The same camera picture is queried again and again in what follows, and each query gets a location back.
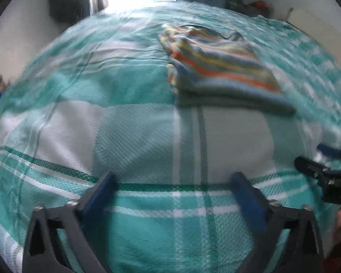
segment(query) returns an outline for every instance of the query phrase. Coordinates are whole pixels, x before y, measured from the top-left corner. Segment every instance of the bed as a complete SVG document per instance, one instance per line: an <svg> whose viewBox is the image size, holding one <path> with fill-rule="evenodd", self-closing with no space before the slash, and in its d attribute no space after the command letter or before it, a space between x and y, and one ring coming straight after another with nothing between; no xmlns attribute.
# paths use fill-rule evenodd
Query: bed
<svg viewBox="0 0 341 273"><path fill-rule="evenodd" d="M164 23L240 32L296 113L174 106ZM293 166L321 161L320 142L341 148L341 68L287 22L182 1L105 10L55 39L0 100L0 255L21 272L33 208L78 199L108 171L119 191L89 242L114 273L233 272L252 247L235 171L269 199L311 205L328 250L338 206Z"/></svg>

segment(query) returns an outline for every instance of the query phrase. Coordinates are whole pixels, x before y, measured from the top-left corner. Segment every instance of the beige panel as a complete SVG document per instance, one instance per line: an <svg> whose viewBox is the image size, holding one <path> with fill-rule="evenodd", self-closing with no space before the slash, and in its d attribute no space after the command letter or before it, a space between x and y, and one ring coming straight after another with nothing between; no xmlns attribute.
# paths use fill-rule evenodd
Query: beige panel
<svg viewBox="0 0 341 273"><path fill-rule="evenodd" d="M341 32L302 9L293 10L287 21L321 43L341 65Z"/></svg>

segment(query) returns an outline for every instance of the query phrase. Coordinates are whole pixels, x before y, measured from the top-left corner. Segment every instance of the folded garment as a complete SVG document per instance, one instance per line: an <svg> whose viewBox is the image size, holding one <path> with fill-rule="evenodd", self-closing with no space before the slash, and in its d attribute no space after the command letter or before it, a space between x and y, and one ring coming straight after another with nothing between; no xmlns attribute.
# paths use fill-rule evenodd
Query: folded garment
<svg viewBox="0 0 341 273"><path fill-rule="evenodd" d="M178 106L242 106L291 114L273 73L239 32L229 38L203 26L163 25L168 81Z"/></svg>

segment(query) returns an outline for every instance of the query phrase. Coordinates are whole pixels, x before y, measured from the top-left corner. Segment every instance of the white fabric square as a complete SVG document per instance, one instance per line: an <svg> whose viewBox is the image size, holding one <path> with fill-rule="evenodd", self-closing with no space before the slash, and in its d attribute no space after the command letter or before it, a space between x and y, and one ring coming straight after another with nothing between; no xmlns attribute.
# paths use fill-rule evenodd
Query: white fabric square
<svg viewBox="0 0 341 273"><path fill-rule="evenodd" d="M105 109L85 101L58 103L39 138L37 158L90 174Z"/></svg>
<svg viewBox="0 0 341 273"><path fill-rule="evenodd" d="M275 172L274 143L264 115L240 108L203 108L208 183L225 183L242 171L248 178Z"/></svg>

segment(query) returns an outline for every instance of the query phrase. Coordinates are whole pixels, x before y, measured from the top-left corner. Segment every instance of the metal bolt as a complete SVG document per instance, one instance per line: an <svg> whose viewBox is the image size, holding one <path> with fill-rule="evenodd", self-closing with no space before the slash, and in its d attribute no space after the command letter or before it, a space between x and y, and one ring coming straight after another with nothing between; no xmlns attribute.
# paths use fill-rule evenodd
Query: metal bolt
<svg viewBox="0 0 341 273"><path fill-rule="evenodd" d="M280 202L276 199L269 200L269 204L274 207L282 206L282 204L280 204Z"/></svg>
<svg viewBox="0 0 341 273"><path fill-rule="evenodd" d="M34 211L40 211L44 208L42 204L38 204L36 207L34 207Z"/></svg>
<svg viewBox="0 0 341 273"><path fill-rule="evenodd" d="M311 205L303 205L303 209L307 211L313 211L313 208Z"/></svg>
<svg viewBox="0 0 341 273"><path fill-rule="evenodd" d="M78 204L77 200L70 200L66 203L68 207L75 207Z"/></svg>

